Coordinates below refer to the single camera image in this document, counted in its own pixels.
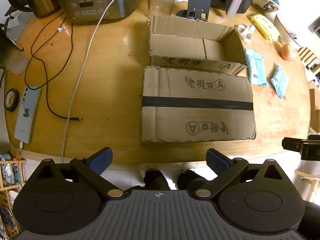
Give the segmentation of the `small blue wipes packet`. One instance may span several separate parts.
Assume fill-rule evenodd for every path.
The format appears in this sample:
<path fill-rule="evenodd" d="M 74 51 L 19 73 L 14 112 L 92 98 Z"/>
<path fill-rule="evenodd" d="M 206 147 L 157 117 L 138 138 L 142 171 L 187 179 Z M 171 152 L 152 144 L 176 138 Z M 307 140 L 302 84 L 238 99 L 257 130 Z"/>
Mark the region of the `small blue wipes packet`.
<path fill-rule="evenodd" d="M 277 64 L 276 70 L 271 78 L 271 83 L 275 88 L 276 94 L 280 99 L 283 99 L 287 85 L 289 83 L 289 77 L 285 74 L 280 64 Z"/>

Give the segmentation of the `large blue wipes packet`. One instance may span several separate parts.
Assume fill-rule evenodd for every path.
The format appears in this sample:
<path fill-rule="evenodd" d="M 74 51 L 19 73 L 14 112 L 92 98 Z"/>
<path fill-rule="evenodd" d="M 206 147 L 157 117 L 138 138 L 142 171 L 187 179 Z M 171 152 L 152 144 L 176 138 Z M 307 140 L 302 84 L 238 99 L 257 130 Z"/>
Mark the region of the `large blue wipes packet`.
<path fill-rule="evenodd" d="M 249 79 L 252 85 L 268 86 L 264 57 L 249 48 L 246 48 L 246 59 L 249 67 Z"/>

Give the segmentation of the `closed cardboard box black tape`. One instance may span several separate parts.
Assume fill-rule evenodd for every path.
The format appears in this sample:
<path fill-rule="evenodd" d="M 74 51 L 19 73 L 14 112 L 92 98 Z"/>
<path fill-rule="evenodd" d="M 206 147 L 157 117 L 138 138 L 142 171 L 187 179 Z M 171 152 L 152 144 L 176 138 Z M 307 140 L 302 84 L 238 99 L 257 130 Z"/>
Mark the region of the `closed cardboard box black tape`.
<path fill-rule="evenodd" d="M 141 136 L 143 142 L 255 139 L 249 79 L 196 70 L 146 67 Z"/>

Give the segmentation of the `light blue smartphone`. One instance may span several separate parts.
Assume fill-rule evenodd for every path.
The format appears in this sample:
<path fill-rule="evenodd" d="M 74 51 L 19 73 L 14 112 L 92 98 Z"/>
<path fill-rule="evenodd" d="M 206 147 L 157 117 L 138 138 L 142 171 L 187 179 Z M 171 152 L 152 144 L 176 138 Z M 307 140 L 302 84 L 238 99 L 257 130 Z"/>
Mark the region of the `light blue smartphone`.
<path fill-rule="evenodd" d="M 35 86 L 26 86 L 22 93 L 14 137 L 24 144 L 29 144 L 31 142 L 40 95 L 41 89 L 36 89 Z"/>

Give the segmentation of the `black tape roll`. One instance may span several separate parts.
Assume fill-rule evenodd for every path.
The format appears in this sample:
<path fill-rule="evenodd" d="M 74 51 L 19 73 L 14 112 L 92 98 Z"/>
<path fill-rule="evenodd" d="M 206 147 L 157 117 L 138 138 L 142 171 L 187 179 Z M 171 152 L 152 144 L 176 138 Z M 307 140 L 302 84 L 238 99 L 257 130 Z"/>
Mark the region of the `black tape roll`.
<path fill-rule="evenodd" d="M 5 100 L 4 100 L 4 108 L 7 111 L 13 112 L 19 103 L 20 94 L 18 90 L 11 88 L 7 91 Z"/>

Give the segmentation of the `yellow wet wipes pack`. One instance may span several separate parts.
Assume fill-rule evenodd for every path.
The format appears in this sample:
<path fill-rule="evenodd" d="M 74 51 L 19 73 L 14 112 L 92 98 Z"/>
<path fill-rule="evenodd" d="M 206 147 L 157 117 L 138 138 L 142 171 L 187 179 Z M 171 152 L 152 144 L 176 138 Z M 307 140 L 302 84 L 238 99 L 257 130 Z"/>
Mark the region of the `yellow wet wipes pack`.
<path fill-rule="evenodd" d="M 279 38 L 279 31 L 274 24 L 261 14 L 249 15 L 248 19 L 258 29 L 264 39 L 268 41 L 277 41 Z"/>

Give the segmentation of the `open cardboard box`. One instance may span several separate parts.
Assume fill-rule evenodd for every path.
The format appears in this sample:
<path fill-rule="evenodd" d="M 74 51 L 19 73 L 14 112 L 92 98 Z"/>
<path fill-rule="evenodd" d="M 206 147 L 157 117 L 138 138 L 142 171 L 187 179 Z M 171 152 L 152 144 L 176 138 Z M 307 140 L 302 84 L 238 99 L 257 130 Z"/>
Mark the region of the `open cardboard box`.
<path fill-rule="evenodd" d="M 152 66 L 235 76 L 248 67 L 242 40 L 230 26 L 159 15 L 149 30 Z"/>

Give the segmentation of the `white elastic band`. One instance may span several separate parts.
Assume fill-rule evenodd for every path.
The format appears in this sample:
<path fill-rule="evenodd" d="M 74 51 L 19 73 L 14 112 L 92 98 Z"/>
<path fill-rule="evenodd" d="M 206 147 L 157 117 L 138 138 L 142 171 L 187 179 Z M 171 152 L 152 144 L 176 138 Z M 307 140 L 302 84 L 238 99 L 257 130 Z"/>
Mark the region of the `white elastic band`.
<path fill-rule="evenodd" d="M 255 26 L 249 25 L 249 26 L 244 26 L 244 25 L 238 25 L 236 28 L 236 31 L 238 32 L 240 38 L 246 43 L 250 44 L 252 42 L 252 34 L 256 30 Z"/>

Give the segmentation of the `black phone stand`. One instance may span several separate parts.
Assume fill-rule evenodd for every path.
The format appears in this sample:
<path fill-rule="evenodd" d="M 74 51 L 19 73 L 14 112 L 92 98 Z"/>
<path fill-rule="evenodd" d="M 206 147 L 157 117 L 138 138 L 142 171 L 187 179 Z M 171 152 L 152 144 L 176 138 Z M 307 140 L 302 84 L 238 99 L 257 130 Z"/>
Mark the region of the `black phone stand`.
<path fill-rule="evenodd" d="M 207 22 L 210 5 L 211 0 L 189 0 L 187 10 L 180 10 L 176 16 Z"/>

